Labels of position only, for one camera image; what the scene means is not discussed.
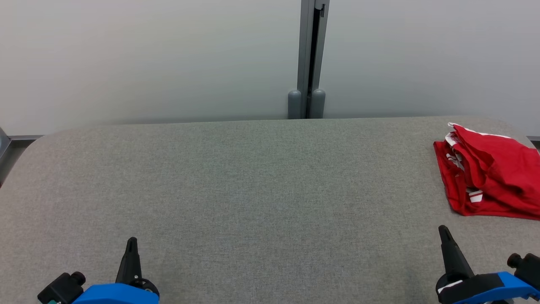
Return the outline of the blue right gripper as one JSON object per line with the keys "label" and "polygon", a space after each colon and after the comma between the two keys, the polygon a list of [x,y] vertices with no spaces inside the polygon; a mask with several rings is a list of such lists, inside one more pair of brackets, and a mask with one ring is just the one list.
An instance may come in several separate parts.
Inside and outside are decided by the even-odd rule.
{"label": "blue right gripper", "polygon": [[437,289],[441,304],[484,304],[509,299],[539,299],[539,290],[508,272],[475,275],[448,227],[438,227],[444,274]]}

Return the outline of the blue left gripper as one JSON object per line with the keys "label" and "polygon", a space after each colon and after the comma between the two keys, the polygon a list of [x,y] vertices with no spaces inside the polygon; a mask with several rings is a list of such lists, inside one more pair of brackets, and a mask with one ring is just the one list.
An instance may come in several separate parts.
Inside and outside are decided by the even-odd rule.
{"label": "blue left gripper", "polygon": [[[132,253],[132,278],[129,258]],[[130,237],[121,258],[115,283],[91,285],[74,304],[158,304],[159,291],[148,279],[142,278],[138,241]]]}

